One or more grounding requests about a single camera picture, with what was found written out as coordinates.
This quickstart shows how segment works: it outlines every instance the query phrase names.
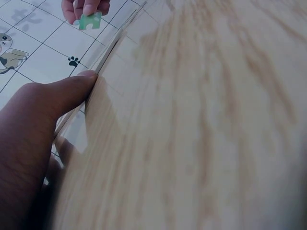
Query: finger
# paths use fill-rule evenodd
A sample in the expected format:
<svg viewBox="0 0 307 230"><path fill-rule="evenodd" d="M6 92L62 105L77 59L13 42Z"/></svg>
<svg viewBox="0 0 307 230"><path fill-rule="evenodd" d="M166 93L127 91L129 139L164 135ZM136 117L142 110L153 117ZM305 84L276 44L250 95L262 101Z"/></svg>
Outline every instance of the finger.
<svg viewBox="0 0 307 230"><path fill-rule="evenodd" d="M76 20L76 16L73 9L73 2L74 0L62 1L63 15L70 24L73 24L73 22Z"/></svg>
<svg viewBox="0 0 307 230"><path fill-rule="evenodd" d="M49 182L48 185L53 185L53 183L56 181L58 174L61 170L61 166L59 162L53 157L50 156L49 164L48 164L48 169L46 172L46 178Z"/></svg>
<svg viewBox="0 0 307 230"><path fill-rule="evenodd" d="M54 144L64 166L68 164L71 154L73 152L78 152L77 149L64 137L58 137Z"/></svg>
<svg viewBox="0 0 307 230"><path fill-rule="evenodd" d="M110 9L109 0L101 1L97 7L97 10L100 11L102 15L107 15L107 13L109 13L109 9Z"/></svg>
<svg viewBox="0 0 307 230"><path fill-rule="evenodd" d="M77 20L81 18L83 13L84 2L85 0L76 0L75 2L74 13Z"/></svg>
<svg viewBox="0 0 307 230"><path fill-rule="evenodd" d="M88 16L97 10L100 0L85 0L83 14Z"/></svg>
<svg viewBox="0 0 307 230"><path fill-rule="evenodd" d="M90 94L96 79L97 74L87 70L81 72L79 76L46 85L49 96L52 98L50 106L52 106L54 118L58 119L79 106Z"/></svg>

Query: cartoon otter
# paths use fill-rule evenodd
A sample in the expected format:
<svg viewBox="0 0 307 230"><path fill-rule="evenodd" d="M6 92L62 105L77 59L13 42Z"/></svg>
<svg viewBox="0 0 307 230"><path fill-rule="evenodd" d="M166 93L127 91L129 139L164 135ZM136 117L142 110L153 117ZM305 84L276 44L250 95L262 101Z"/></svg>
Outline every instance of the cartoon otter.
<svg viewBox="0 0 307 230"><path fill-rule="evenodd" d="M0 33L0 74L18 67L27 60L28 53L17 49L10 49L13 40L10 36Z"/></svg>

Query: fingernail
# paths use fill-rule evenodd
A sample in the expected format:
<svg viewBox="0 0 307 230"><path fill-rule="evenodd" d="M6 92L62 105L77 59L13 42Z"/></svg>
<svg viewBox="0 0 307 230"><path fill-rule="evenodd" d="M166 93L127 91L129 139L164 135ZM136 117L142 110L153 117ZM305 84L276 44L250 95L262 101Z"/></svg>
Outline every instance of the fingernail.
<svg viewBox="0 0 307 230"><path fill-rule="evenodd" d="M90 78L90 77L96 77L97 73L94 70L86 70L86 71L79 73L78 76L85 76L85 77Z"/></svg>
<svg viewBox="0 0 307 230"><path fill-rule="evenodd" d="M83 8L83 14L88 16L95 12L96 9L94 9L93 5L86 4Z"/></svg>
<svg viewBox="0 0 307 230"><path fill-rule="evenodd" d="M79 25L79 24L80 24L79 20L76 20L76 21L73 22L73 25Z"/></svg>

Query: child's hand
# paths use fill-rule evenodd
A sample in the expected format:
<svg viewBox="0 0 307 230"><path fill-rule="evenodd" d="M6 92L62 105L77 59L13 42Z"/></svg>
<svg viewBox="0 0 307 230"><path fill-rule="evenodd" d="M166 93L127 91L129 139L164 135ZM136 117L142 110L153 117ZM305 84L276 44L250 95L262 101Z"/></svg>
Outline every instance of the child's hand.
<svg viewBox="0 0 307 230"><path fill-rule="evenodd" d="M62 0L64 17L70 24L80 19L82 14L88 16L95 11L100 11L102 15L106 15L109 8L110 0Z"/></svg>

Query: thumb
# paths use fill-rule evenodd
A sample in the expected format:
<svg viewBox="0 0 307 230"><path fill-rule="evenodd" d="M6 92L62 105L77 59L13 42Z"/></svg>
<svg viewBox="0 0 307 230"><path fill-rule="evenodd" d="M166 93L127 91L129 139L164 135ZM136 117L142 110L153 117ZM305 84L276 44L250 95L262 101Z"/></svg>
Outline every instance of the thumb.
<svg viewBox="0 0 307 230"><path fill-rule="evenodd" d="M75 77L69 77L55 83L47 84L50 105L53 115L59 118L75 107L79 106L90 94L97 79L93 70L83 71Z"/></svg>

